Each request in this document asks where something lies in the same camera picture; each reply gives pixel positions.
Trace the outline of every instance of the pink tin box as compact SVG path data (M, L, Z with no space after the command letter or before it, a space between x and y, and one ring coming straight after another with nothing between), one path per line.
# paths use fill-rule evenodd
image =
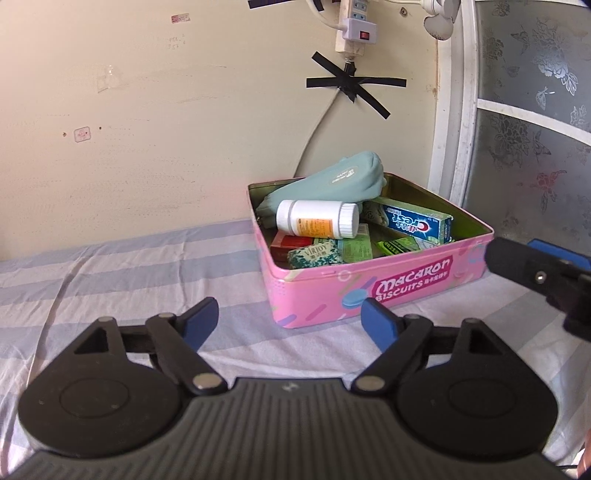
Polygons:
M263 278L273 319L279 325L297 328L345 319L359 315L361 304L368 297L393 307L482 276L492 228L408 180L389 173L385 177L383 196L453 215L452 238L456 241L354 264L288 270L286 265L277 265L269 251L277 230L259 226L254 209L268 193L295 179L249 185Z

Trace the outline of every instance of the white pill bottle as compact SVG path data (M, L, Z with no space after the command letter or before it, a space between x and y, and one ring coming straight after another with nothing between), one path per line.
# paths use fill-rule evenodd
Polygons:
M334 200L283 200L275 220L277 228L288 235L355 238L359 208L356 203Z

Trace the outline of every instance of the red sticker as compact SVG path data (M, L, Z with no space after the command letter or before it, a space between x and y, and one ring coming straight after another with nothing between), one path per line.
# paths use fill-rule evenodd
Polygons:
M74 140L76 143L90 140L90 127L79 128L74 130Z
M173 15L172 17L170 17L170 19L173 21L173 23L191 21L191 19L189 18L189 14Z

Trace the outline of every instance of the medicine bottle label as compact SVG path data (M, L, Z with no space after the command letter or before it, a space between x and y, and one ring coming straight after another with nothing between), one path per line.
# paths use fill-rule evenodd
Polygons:
M313 238L332 238L332 220L317 218L298 218L297 230L299 236L311 236Z

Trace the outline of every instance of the butterfly pattern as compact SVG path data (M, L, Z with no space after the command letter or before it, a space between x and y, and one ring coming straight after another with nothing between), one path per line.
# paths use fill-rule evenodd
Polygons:
M521 27L521 29L522 30L519 33L512 33L511 37L513 37L517 41L521 42L520 55L523 55L527 51L527 49L530 47L530 36L528 35L528 33L525 30L523 30L523 26Z
M535 94L535 101L542 110L546 110L546 95L553 95L555 93L556 92L549 92L548 87L544 87L544 90Z
M534 153L535 159L540 163L540 155L552 155L552 152L546 147L542 145L540 142L540 136L542 134L542 130L538 130L538 132L534 135Z

